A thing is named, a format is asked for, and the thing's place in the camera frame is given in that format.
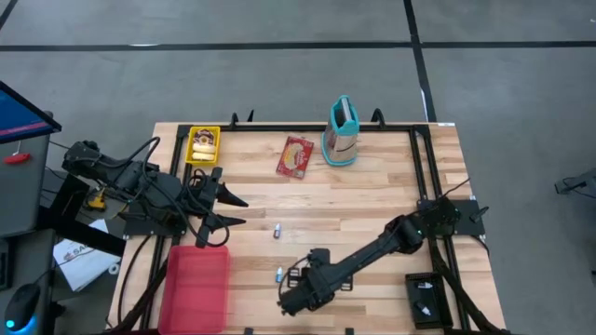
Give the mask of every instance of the wooden tabletop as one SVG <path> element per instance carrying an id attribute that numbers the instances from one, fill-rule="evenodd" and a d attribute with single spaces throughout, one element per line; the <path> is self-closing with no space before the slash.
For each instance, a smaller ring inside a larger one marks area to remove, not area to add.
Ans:
<path id="1" fill-rule="evenodd" d="M 154 136 L 161 138 L 151 162 L 169 171 L 177 123 L 158 123 Z M 443 191 L 467 178 L 466 165 L 453 126 L 430 124 L 432 142 Z M 223 168 L 227 188 L 250 204 L 234 208 L 216 204 L 214 211 L 245 219 L 231 227 L 227 243 L 231 255 L 228 295 L 228 333 L 241 333 L 245 327 L 255 334 L 265 333 L 438 333 L 417 331 L 404 286 L 406 274 L 431 272 L 427 244 L 413 255 L 389 255 L 354 276 L 354 290 L 338 292 L 335 300 L 311 313 L 295 317 L 281 315 L 278 285 L 279 266 L 287 269 L 304 257 L 311 248 L 328 248 L 332 262 L 374 240 L 384 225 L 399 214 L 415 210 L 418 188 L 413 168 L 412 150 L 405 132 L 363 132 L 358 139 L 358 159 L 349 167 L 330 167 L 320 150 L 320 133 L 298 133 L 315 143 L 303 180 L 276 174 L 276 166 L 289 132 L 223 132 L 218 166 Z M 419 139 L 427 181 L 432 194 L 426 154 Z M 178 176 L 183 174 L 181 159 Z M 469 184 L 450 193 L 452 199 L 468 198 Z M 191 219 L 197 227 L 199 219 Z M 280 239 L 273 229 L 280 223 Z M 210 241 L 224 238 L 216 232 Z M 123 300 L 124 315 L 138 300 L 147 285 L 155 238 L 145 245 L 130 273 Z M 110 309 L 109 320 L 116 324 L 118 295 L 129 267 L 130 258 L 142 241 L 131 238 L 122 259 L 120 276 Z M 187 235 L 181 245 L 194 245 Z M 467 236 L 454 237 L 455 253 L 464 288 L 491 322 L 505 327 L 486 251 Z M 459 320 L 451 289 L 445 283 L 454 326 Z M 163 284 L 153 304 L 151 327 L 159 319 Z"/>

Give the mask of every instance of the yellow container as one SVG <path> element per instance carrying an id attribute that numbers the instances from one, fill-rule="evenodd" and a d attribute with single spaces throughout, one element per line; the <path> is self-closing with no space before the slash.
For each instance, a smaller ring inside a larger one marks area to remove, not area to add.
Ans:
<path id="1" fill-rule="evenodd" d="M 213 144 L 215 145 L 215 158 L 210 161 L 206 160 L 195 160 L 193 159 L 193 144 L 195 139 L 195 134 L 198 133 L 200 130 L 208 130 L 213 134 Z M 191 127 L 190 132 L 188 133 L 188 143 L 186 143 L 186 157 L 184 161 L 188 164 L 192 164 L 194 166 L 214 166 L 217 164 L 217 158 L 220 152 L 220 133 L 221 130 L 219 127 Z"/>

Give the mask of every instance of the red basket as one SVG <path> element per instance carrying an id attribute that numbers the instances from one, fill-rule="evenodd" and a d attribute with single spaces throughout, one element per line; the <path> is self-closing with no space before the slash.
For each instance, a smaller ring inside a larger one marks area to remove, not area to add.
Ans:
<path id="1" fill-rule="evenodd" d="M 226 247 L 173 247 L 158 330 L 162 335 L 224 331 L 230 256 Z"/>

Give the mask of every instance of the monitor screen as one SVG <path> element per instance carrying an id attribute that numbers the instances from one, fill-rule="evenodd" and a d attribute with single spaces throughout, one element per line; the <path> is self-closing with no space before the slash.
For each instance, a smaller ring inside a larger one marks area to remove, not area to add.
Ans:
<path id="1" fill-rule="evenodd" d="M 60 131 L 47 114 L 0 82 L 0 143 Z"/>

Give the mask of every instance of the red snack bag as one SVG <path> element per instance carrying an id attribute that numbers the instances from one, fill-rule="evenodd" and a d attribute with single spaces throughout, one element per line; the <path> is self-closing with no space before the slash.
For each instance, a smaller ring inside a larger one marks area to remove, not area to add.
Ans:
<path id="1" fill-rule="evenodd" d="M 279 158 L 277 173 L 299 179 L 304 178 L 308 158 L 314 146 L 315 143 L 307 139 L 288 136 L 286 146 Z"/>

